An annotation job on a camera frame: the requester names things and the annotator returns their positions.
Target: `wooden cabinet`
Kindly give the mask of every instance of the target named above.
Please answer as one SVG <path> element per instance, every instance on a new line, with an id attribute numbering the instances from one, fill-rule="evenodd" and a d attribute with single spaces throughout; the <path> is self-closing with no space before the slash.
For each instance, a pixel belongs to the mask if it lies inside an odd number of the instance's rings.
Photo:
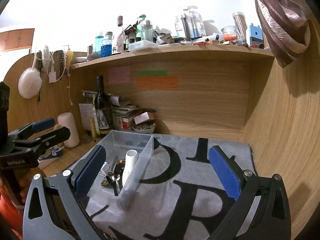
<path id="1" fill-rule="evenodd" d="M 20 29 L 0 33 L 0 52 L 31 49 L 35 29 Z"/>

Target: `orange fabric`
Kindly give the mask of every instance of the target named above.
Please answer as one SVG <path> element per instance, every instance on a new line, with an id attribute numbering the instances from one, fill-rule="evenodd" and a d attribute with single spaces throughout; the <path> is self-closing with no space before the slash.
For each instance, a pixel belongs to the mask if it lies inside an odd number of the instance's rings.
<path id="1" fill-rule="evenodd" d="M 22 240 L 22 216 L 19 215 L 18 211 L 12 204 L 10 198 L 4 192 L 3 189 L 0 188 L 0 215 L 4 218 L 4 220 L 8 223 L 8 225 L 12 228 L 14 233 Z"/>

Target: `dark glass bottle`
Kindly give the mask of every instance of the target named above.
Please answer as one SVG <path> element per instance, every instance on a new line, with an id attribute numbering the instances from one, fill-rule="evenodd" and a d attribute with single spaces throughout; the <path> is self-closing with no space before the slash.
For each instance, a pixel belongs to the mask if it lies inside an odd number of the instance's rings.
<path id="1" fill-rule="evenodd" d="M 104 92 L 103 76 L 97 77 L 97 85 L 98 95 L 94 99 L 94 107 L 96 108 L 100 136 L 103 138 L 113 130 L 114 127 L 110 97 Z"/>

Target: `green sticky note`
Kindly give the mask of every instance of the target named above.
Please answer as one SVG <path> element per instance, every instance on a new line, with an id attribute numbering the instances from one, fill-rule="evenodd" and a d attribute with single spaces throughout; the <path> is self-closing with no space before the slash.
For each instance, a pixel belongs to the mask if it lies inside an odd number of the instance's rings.
<path id="1" fill-rule="evenodd" d="M 167 70 L 140 70 L 137 74 L 138 77 L 158 77 L 167 75 Z"/>

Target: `metal bolt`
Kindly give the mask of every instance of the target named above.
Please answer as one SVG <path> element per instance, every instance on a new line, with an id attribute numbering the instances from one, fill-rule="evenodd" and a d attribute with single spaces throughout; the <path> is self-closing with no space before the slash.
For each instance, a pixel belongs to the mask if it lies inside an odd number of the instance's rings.
<path id="1" fill-rule="evenodd" d="M 253 175 L 252 171 L 249 171 L 249 170 L 245 170 L 244 171 L 244 174 L 247 176 L 247 177 L 251 177 Z"/>
<path id="2" fill-rule="evenodd" d="M 37 180 L 37 179 L 40 179 L 41 175 L 38 173 L 36 175 L 33 176 L 33 179 Z"/>
<path id="3" fill-rule="evenodd" d="M 276 180 L 281 180 L 281 176 L 279 174 L 275 174 L 275 179 Z"/>
<path id="4" fill-rule="evenodd" d="M 62 173 L 62 175 L 65 176 L 65 177 L 69 176 L 70 174 L 71 174 L 71 170 L 65 170 L 65 171 Z"/>

